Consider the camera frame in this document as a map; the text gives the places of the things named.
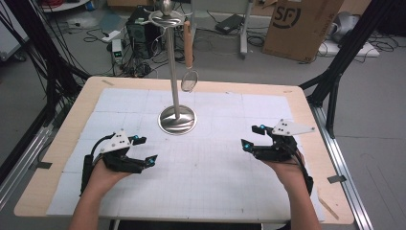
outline human arm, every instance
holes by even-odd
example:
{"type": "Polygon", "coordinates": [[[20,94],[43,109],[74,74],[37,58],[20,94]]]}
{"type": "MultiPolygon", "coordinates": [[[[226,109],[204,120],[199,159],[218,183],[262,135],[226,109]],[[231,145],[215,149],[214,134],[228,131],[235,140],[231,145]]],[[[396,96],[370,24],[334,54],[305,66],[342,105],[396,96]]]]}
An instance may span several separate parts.
{"type": "Polygon", "coordinates": [[[301,168],[295,161],[283,163],[263,161],[271,167],[287,191],[290,201],[291,229],[322,229],[307,192],[301,168]]]}
{"type": "Polygon", "coordinates": [[[98,229],[99,209],[102,198],[128,172],[113,172],[100,160],[90,176],[89,182],[73,214],[69,230],[98,229]]]}

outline sf logo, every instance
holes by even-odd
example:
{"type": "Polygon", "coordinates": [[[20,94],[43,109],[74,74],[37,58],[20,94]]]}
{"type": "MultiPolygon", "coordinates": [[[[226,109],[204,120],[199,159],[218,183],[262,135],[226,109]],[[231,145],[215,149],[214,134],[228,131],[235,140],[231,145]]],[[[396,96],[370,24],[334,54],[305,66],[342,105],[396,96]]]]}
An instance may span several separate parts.
{"type": "Polygon", "coordinates": [[[273,25],[279,29],[289,29],[298,22],[300,16],[301,9],[299,8],[278,7],[273,25]]]}

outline power strip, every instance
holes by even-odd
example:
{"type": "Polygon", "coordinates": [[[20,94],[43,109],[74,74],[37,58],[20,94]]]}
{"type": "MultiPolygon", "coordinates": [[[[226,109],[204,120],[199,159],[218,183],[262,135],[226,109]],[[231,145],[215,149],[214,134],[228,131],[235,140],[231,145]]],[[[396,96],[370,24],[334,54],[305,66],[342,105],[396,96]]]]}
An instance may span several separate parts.
{"type": "Polygon", "coordinates": [[[101,40],[105,41],[105,42],[109,42],[112,39],[114,39],[114,37],[116,37],[117,35],[119,35],[120,32],[119,31],[113,31],[112,33],[108,34],[108,36],[105,36],[104,38],[102,38],[101,40]]]}

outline wooden handle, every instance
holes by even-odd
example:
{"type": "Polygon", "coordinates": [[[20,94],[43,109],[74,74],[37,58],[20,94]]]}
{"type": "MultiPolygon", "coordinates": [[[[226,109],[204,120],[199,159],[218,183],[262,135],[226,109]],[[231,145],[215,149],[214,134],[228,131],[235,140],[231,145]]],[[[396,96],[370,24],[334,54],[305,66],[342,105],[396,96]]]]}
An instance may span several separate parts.
{"type": "Polygon", "coordinates": [[[192,52],[192,33],[190,21],[186,21],[183,24],[183,40],[185,49],[186,68],[191,69],[193,63],[193,52],[192,52]]]}

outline round metal base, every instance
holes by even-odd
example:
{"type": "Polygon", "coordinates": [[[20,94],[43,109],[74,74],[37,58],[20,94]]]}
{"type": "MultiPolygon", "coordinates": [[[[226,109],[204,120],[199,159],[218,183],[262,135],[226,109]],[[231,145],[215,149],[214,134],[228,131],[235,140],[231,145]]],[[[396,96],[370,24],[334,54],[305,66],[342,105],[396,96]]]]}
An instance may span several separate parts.
{"type": "Polygon", "coordinates": [[[179,118],[175,117],[174,106],[166,108],[158,117],[159,127],[166,133],[182,135],[190,132],[196,125],[196,114],[190,108],[179,105],[179,118]]]}

